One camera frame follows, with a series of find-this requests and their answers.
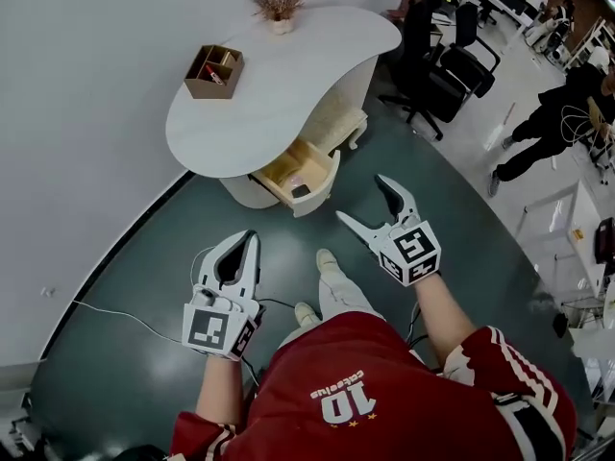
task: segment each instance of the wooden drawer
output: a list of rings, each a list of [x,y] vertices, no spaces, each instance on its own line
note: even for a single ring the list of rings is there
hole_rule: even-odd
[[[272,179],[275,178],[275,176],[272,176],[272,171],[275,169],[272,169],[271,166],[278,162],[280,158],[274,160],[269,166],[252,173],[252,176],[282,203],[290,206],[295,217],[303,217],[313,212],[327,200],[339,168],[340,154],[336,150],[333,157],[330,158],[308,141],[297,138],[286,149],[284,155],[289,156],[287,159],[294,163],[295,167],[298,166],[298,169],[293,170],[292,176],[301,177],[304,184],[309,188],[310,192],[307,195],[299,198],[292,196],[291,177],[286,176],[282,181]]]

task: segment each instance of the white sneaker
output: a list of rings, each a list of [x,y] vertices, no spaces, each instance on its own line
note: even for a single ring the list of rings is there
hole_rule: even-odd
[[[306,303],[295,304],[295,318],[297,318],[297,323],[301,328],[320,322],[314,309]]]
[[[318,271],[322,274],[325,271],[327,272],[340,272],[341,269],[337,264],[337,259],[333,256],[333,253],[329,250],[318,250],[316,253],[316,266],[318,267]]]

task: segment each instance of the wooden box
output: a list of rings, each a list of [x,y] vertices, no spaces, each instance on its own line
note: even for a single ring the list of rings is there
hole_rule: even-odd
[[[206,65],[220,77],[223,85],[213,80]],[[194,99],[231,99],[242,69],[240,51],[217,44],[201,46],[184,82]]]

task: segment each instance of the open drawer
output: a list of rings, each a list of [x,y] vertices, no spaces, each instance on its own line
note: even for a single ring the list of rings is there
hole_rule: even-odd
[[[281,156],[252,176],[282,203],[290,206],[295,217],[303,217],[327,200],[338,168],[339,151],[330,158],[311,143],[297,138]],[[308,194],[293,196],[297,180],[309,189]]]

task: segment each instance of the hand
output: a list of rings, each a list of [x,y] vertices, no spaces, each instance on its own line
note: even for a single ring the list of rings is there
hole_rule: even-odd
[[[601,130],[601,126],[604,123],[603,114],[600,112],[600,108],[594,101],[593,97],[587,98],[587,105],[589,106],[589,121],[596,132]]]

